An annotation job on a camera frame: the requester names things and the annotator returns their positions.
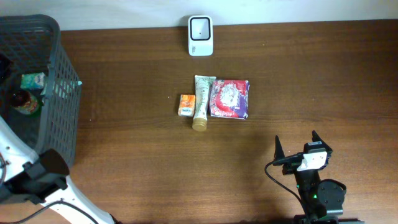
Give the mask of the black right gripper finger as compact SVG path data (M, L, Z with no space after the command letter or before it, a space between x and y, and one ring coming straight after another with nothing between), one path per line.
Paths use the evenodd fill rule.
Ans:
M315 130L312 131L312 141L313 142L321 142L321 145L325 149L330 149L330 146L317 134Z
M273 166L279 166L280 163L285 159L285 154L280 143L278 135L275 136L275 151L274 151L274 159L272 161Z

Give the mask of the red purple pad package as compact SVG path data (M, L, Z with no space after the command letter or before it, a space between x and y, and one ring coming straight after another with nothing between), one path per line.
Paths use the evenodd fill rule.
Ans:
M248 80L216 79L210 94L210 116L247 119L249 87Z

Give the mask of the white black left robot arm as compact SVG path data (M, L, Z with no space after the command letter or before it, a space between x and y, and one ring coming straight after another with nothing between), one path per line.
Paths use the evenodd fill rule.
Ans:
M45 121L34 119L22 136L28 121L9 125L1 119L1 203L32 202L42 208L21 220L30 220L51 209L69 223L118 223L110 213L98 208L80 192L70 177L67 163L46 143Z

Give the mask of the brown lid sauce jar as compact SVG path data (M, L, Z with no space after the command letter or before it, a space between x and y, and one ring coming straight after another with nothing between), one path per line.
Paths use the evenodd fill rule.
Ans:
M13 109L23 115L33 115L41 109L39 100L27 90L17 90L10 98L10 105Z

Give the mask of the cream tube gold cap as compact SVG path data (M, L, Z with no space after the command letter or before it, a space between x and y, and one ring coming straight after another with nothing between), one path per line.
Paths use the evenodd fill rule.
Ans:
M206 131L208 102L211 87L216 77L195 75L195 114L192 128L196 131Z

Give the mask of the orange tissue pack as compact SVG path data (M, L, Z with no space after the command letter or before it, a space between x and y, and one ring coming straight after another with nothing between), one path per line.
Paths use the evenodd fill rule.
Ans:
M180 95L178 115L193 117L195 114L195 102L196 102L195 95Z

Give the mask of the mint green wipes pack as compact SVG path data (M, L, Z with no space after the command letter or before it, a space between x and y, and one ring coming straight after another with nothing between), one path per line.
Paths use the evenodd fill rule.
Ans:
M53 86L51 87L51 92L50 94L53 94L55 96L61 97L61 98L68 98L69 94L79 86L81 86L83 83L81 81L66 81L66 80L61 80L59 82L55 82Z

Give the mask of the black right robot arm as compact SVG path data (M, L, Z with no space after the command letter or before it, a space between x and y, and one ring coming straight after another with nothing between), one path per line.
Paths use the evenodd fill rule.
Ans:
M322 180L319 171L323 170L332 155L332 148L312 131L312 140L303 146L303 151L286 156L279 138L275 137L273 160L264 172L277 185L290 192L300 203L304 214L294 216L293 223L362 223L358 219L340 220L347 188L333 179ZM269 166L281 166L283 175L294 175L297 193L273 178L267 171Z

